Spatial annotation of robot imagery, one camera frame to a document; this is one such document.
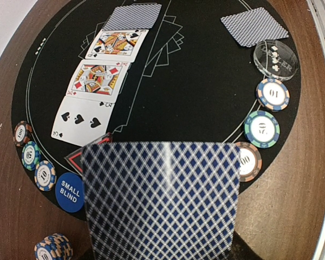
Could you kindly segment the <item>blue-backed playing card deck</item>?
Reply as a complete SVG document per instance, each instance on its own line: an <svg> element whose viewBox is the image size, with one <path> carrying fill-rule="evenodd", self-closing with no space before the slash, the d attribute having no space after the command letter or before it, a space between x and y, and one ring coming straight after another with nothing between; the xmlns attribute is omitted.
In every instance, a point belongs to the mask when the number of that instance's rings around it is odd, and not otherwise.
<svg viewBox="0 0 325 260"><path fill-rule="evenodd" d="M91 144L81 161L96 259L227 259L240 185L235 144Z"/></svg>

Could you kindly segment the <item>blue round blind button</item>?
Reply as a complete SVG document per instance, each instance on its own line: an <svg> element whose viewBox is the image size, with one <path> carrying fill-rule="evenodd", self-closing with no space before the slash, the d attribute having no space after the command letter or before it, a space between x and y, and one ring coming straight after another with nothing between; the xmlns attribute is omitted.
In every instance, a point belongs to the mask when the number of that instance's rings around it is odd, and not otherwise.
<svg viewBox="0 0 325 260"><path fill-rule="evenodd" d="M62 174L55 186L59 206L69 213L80 211L85 202L83 182L79 175L71 172Z"/></svg>

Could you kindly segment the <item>single blue-white poker chip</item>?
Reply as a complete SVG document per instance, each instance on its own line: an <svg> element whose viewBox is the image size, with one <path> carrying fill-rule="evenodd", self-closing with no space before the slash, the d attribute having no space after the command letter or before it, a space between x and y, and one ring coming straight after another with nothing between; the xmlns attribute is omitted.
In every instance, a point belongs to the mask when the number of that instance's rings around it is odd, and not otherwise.
<svg viewBox="0 0 325 260"><path fill-rule="evenodd" d="M54 165L47 160L40 161L35 169L34 180L42 191L50 191L56 183L56 171Z"/></svg>

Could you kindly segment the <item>green-white single poker chip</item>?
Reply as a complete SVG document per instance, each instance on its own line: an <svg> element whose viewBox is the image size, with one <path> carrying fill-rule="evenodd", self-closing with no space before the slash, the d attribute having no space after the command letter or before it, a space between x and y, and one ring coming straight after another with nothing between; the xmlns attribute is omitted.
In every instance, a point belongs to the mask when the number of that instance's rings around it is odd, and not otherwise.
<svg viewBox="0 0 325 260"><path fill-rule="evenodd" d="M35 170L41 160L41 150L37 143L29 141L22 150L22 164L30 171Z"/></svg>

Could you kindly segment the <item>red-white single poker chip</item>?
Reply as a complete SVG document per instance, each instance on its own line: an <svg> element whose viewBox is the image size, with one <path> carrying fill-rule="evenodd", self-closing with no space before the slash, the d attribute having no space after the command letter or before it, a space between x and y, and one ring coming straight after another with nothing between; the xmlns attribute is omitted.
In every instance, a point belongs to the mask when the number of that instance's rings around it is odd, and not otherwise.
<svg viewBox="0 0 325 260"><path fill-rule="evenodd" d="M20 121L14 130L13 141L17 147L23 147L31 140L32 126L25 120Z"/></svg>

